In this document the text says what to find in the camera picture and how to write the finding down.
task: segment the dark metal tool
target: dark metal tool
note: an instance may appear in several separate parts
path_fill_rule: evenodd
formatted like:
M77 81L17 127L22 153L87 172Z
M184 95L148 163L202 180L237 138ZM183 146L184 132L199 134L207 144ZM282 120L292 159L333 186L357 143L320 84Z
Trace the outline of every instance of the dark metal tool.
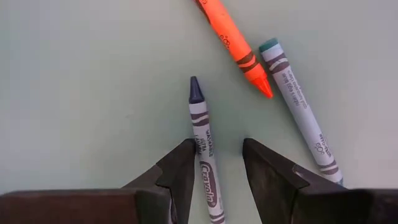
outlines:
M0 223L188 223L194 160L186 139L121 189L11 192L0 197Z
M398 190L348 190L254 139L243 159L264 224L398 223Z

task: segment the pale mint background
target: pale mint background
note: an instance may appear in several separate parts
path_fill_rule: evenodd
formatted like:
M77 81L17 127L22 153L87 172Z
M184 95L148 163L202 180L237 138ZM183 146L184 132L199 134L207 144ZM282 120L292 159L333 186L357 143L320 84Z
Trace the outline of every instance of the pale mint background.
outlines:
M223 2L252 48L279 38L346 186L398 187L397 1ZM134 179L192 136L191 75L228 223L260 223L244 137L316 171L275 83L255 90L192 0L2 0L0 31L1 193ZM208 222L197 173L190 223Z

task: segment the teal wax tip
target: teal wax tip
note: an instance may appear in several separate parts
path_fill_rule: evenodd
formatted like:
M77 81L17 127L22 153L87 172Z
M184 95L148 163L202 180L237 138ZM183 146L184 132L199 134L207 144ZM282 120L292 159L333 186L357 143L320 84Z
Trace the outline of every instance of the teal wax tip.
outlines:
M263 43L263 44L259 47L260 53L265 52L266 50L268 50L268 49L270 49L271 47L277 45L278 43L279 43L279 42L278 42L278 39L276 39L276 38L272 38L271 40L267 40L265 43Z

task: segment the blue wax tip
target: blue wax tip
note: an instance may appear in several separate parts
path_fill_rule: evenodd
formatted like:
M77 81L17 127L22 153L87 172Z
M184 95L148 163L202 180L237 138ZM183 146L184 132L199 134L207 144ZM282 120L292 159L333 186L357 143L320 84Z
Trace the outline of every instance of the blue wax tip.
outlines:
M191 91L189 94L189 103L201 103L205 101L205 97L201 93L197 77L191 77Z

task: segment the crayon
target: crayon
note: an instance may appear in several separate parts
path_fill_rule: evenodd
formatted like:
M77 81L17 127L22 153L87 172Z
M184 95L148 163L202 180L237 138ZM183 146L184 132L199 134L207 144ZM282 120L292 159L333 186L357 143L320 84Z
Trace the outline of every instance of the crayon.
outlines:
M244 73L246 79L268 98L272 98L273 93L267 80L266 71L253 54L249 44L235 26L222 3L219 0L196 0L196 2L224 46L229 50L232 58Z
M224 224L225 216L218 183L213 140L210 133L209 114L196 77L191 77L189 111L197 144L205 197L212 224Z
M326 139L304 98L282 47L276 38L260 46L260 53L282 93L298 128L304 136L324 178L343 185L343 174L326 143Z

